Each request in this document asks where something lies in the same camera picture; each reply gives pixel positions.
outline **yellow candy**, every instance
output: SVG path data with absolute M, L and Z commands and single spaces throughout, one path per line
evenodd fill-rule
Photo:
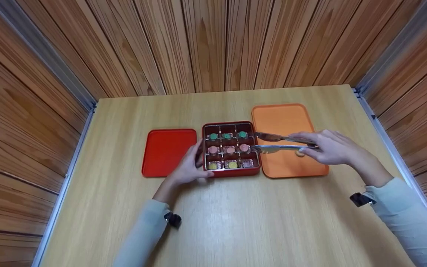
M 215 163 L 209 164 L 209 169 L 217 169 L 217 164 Z
M 236 168 L 238 168 L 238 164 L 236 162 L 229 162 L 228 168 L 229 169 L 236 169 Z

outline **red lid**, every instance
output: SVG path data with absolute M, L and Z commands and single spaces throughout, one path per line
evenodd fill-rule
M 141 173 L 144 177 L 168 176 L 196 142 L 194 129 L 152 130 L 146 140 Z

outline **wooden wall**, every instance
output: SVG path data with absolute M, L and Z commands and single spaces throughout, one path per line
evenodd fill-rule
M 17 0 L 96 99 L 354 86 L 421 0 Z
M 427 196 L 427 27 L 365 96 Z
M 0 266 L 30 266 L 88 111 L 0 18 Z

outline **table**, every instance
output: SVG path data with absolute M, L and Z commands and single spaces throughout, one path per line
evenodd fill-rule
M 399 174 L 349 85 L 102 99 L 78 158 L 42 266 L 109 266 L 162 179 L 141 164 L 152 129 L 251 120 L 255 105 L 302 103 L 316 130 L 337 130 Z M 327 177 L 215 179 L 192 186 L 148 266 L 413 266 L 348 166 Z

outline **left hand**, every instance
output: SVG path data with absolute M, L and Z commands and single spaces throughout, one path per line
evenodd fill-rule
M 196 179 L 209 178 L 214 175 L 212 171 L 197 169 L 202 166 L 202 139 L 189 148 L 177 168 L 167 177 L 175 184 L 187 184 Z

